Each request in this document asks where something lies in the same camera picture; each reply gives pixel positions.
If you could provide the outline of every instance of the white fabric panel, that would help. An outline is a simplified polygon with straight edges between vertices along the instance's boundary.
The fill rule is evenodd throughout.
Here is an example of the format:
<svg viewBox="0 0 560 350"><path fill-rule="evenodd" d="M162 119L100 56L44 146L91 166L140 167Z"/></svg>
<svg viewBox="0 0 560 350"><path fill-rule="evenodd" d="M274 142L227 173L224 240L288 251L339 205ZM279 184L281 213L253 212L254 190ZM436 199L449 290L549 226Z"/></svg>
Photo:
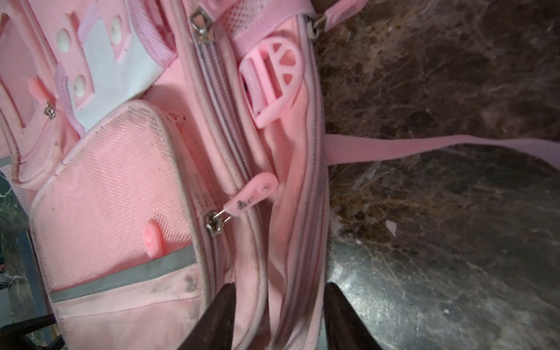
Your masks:
<svg viewBox="0 0 560 350"><path fill-rule="evenodd" d="M120 63L115 60L111 39L101 19L83 44L94 82L94 97L83 109L76 109L72 81L68 81L68 92L74 116L86 132L117 106L147 90L164 71L144 50L132 25L130 30L130 46Z"/></svg>

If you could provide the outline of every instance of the marble surface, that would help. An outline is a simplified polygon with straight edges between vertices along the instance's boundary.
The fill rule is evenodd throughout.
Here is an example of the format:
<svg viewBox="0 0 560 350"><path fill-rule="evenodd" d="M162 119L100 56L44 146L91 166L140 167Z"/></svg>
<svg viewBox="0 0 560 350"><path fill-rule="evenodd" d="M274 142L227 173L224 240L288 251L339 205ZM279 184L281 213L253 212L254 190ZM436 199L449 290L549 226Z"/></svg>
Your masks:
<svg viewBox="0 0 560 350"><path fill-rule="evenodd" d="M559 50L557 1L371 0L316 43L327 132L557 141ZM464 146L329 175L326 278L383 349L560 348L547 164Z"/></svg>

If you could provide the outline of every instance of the mesh panel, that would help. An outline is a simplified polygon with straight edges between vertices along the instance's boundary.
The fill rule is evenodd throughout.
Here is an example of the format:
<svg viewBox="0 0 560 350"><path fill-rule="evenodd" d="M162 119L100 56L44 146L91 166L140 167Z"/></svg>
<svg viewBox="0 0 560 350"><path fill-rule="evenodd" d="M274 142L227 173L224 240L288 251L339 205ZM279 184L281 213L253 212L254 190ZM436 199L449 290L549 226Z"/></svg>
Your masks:
<svg viewBox="0 0 560 350"><path fill-rule="evenodd" d="M161 227L165 254L191 244L184 190L153 116L127 109L91 131L32 209L49 291L149 261L141 234L150 219Z"/></svg>
<svg viewBox="0 0 560 350"><path fill-rule="evenodd" d="M228 36L232 38L239 31L247 27L255 16L271 0L241 0L230 7L220 17L220 21Z"/></svg>
<svg viewBox="0 0 560 350"><path fill-rule="evenodd" d="M12 187L13 193L16 195L17 200L20 201L21 207L24 209L25 213L29 215L29 204L27 202L27 196L25 195L25 190L21 187L18 187L12 184L12 165L6 165L0 168L0 171L4 174L4 178L10 186Z"/></svg>

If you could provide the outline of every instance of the pink plastic buckle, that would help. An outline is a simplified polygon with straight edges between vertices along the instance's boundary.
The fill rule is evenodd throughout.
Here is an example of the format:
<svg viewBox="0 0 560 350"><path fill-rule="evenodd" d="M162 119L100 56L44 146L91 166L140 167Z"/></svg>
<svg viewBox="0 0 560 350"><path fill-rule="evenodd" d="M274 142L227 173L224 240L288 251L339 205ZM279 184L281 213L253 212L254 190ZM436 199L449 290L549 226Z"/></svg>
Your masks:
<svg viewBox="0 0 560 350"><path fill-rule="evenodd" d="M334 26L344 22L357 14L366 5L368 0L340 0L325 11L325 30L329 31Z"/></svg>
<svg viewBox="0 0 560 350"><path fill-rule="evenodd" d="M262 40L247 53L240 67L249 67L250 60L254 65L260 88L265 97L266 107L255 112L246 94L251 115L257 128L262 129L278 119L282 109L291 107L300 89L304 76L304 63L297 45L288 38L272 36ZM243 81L251 79L243 69L239 70Z"/></svg>
<svg viewBox="0 0 560 350"><path fill-rule="evenodd" d="M155 220L149 220L142 230L144 248L150 259L160 258L164 255L160 225Z"/></svg>
<svg viewBox="0 0 560 350"><path fill-rule="evenodd" d="M76 108L83 108L94 96L94 83L78 34L67 13L62 16L56 42L54 54L73 86Z"/></svg>
<svg viewBox="0 0 560 350"><path fill-rule="evenodd" d="M231 216L239 216L255 204L267 199L278 189L278 179L270 172L261 172L223 206Z"/></svg>
<svg viewBox="0 0 560 350"><path fill-rule="evenodd" d="M222 13L226 12L233 4L239 0L200 0L200 7L210 17L212 22L216 22Z"/></svg>
<svg viewBox="0 0 560 350"><path fill-rule="evenodd" d="M101 19L107 28L115 60L120 62L130 46L130 20L124 0L96 0Z"/></svg>

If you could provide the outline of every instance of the backpack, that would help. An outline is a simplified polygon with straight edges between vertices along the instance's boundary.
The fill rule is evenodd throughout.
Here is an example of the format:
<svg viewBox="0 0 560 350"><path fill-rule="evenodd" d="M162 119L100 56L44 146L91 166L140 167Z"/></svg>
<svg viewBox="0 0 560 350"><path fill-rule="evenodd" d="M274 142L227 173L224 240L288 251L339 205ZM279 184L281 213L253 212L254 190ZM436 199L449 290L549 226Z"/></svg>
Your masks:
<svg viewBox="0 0 560 350"><path fill-rule="evenodd" d="M68 348L175 349L234 282L232 348L314 349L329 165L463 143L560 167L539 139L326 135L312 40L365 3L0 4L0 158Z"/></svg>

